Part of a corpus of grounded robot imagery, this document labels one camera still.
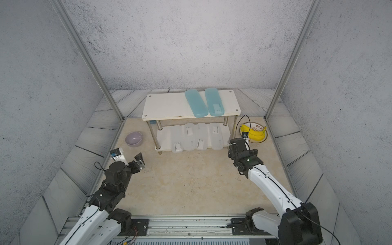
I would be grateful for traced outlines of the teal pencil case with label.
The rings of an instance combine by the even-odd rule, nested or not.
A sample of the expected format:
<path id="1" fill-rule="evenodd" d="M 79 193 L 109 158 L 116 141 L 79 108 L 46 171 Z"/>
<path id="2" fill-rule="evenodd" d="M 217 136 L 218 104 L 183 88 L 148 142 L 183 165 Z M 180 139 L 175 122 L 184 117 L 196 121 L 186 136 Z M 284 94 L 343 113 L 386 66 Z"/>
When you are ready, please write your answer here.
<path id="1" fill-rule="evenodd" d="M 205 89 L 205 97 L 209 114 L 214 117 L 223 116 L 225 110 L 218 90 L 216 88 Z"/>

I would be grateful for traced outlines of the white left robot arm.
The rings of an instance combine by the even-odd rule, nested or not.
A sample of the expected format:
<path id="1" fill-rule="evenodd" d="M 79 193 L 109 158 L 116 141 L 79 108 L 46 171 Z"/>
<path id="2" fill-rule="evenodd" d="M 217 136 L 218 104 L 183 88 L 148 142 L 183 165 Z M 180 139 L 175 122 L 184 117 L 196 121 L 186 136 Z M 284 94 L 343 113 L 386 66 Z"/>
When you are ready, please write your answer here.
<path id="1" fill-rule="evenodd" d="M 149 219 L 132 218 L 130 212 L 116 207 L 126 196 L 132 175 L 145 168 L 143 155 L 139 153 L 134 161 L 127 162 L 115 153 L 119 149 L 110 152 L 115 161 L 107 169 L 101 168 L 105 179 L 62 245 L 108 245 L 119 235 L 126 239 L 147 235 Z"/>

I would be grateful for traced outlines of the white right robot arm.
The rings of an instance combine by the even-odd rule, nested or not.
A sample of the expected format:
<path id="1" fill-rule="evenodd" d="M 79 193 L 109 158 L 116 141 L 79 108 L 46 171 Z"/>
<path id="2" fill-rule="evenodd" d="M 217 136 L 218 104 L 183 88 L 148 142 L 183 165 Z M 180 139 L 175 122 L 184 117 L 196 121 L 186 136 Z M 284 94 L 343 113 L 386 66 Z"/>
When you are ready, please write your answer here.
<path id="1" fill-rule="evenodd" d="M 246 213 L 244 228 L 251 235 L 268 233 L 282 245 L 319 245 L 323 242 L 316 207 L 293 196 L 272 176 L 256 149 L 243 138 L 230 140 L 228 157 L 241 175 L 256 184 L 278 212 L 272 215 L 262 208 Z"/>

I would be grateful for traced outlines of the plain teal pencil case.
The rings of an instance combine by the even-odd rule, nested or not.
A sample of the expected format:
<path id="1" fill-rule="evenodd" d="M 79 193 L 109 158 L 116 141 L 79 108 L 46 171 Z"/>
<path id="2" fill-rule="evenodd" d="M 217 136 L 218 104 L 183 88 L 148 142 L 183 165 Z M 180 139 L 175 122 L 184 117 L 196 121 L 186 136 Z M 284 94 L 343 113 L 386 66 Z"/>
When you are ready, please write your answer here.
<path id="1" fill-rule="evenodd" d="M 196 89 L 190 89 L 185 92 L 185 97 L 194 114 L 194 117 L 205 117 L 209 114 L 208 108 Z"/>

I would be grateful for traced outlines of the clear pencil case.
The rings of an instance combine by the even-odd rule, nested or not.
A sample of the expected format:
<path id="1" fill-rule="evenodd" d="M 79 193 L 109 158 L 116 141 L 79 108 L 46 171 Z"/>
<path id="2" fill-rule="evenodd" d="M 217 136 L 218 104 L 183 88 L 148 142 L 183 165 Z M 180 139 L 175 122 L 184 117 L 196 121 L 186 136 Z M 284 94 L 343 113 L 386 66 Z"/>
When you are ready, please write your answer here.
<path id="1" fill-rule="evenodd" d="M 176 125 L 170 127 L 171 149 L 173 153 L 181 153 L 184 151 L 183 146 L 183 127 Z"/>
<path id="2" fill-rule="evenodd" d="M 205 123 L 199 123 L 198 126 L 198 142 L 196 149 L 205 151 L 208 148 L 208 126 Z"/>
<path id="3" fill-rule="evenodd" d="M 193 151 L 198 144 L 198 127 L 195 124 L 188 123 L 184 125 L 184 150 Z"/>
<path id="4" fill-rule="evenodd" d="M 224 147 L 222 133 L 218 123 L 209 124 L 211 147 L 213 150 L 222 150 Z"/>

